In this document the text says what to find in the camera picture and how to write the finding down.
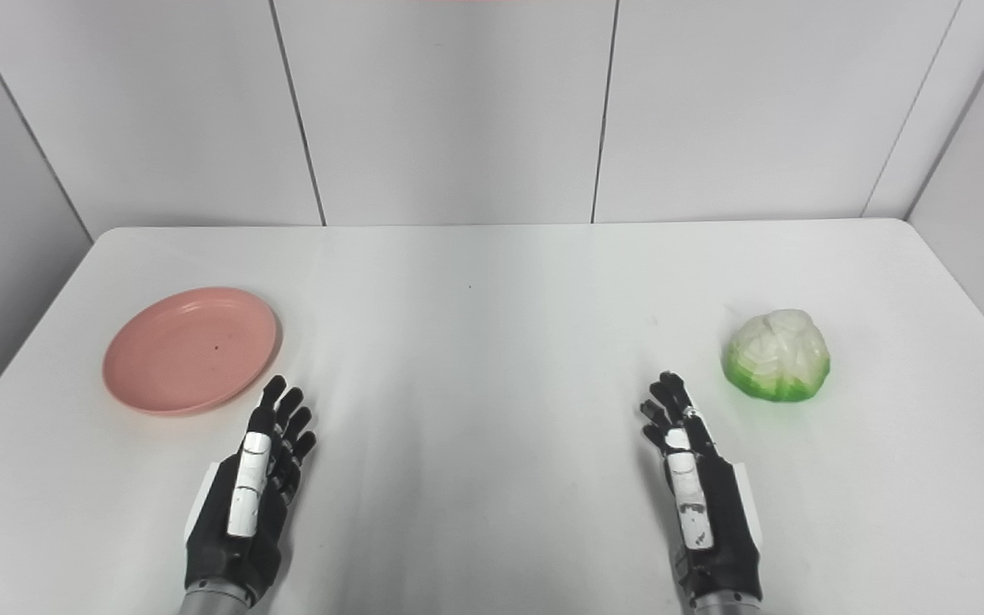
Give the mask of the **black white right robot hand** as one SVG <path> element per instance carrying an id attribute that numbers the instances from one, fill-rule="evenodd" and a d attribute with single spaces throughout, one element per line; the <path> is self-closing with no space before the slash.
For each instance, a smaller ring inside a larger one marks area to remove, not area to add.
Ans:
<path id="1" fill-rule="evenodd" d="M 694 614 L 760 614 L 760 549 L 739 474 L 716 448 L 680 375 L 663 372 L 640 405 L 678 525 L 675 577 Z"/>

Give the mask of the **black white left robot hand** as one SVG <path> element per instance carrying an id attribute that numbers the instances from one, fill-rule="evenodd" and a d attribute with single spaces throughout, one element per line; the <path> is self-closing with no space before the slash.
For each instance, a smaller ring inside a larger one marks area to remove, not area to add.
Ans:
<path id="1" fill-rule="evenodd" d="M 281 536 L 317 443 L 304 401 L 274 375 L 236 451 L 204 472 L 184 533 L 180 614 L 246 614 L 276 582 Z"/>

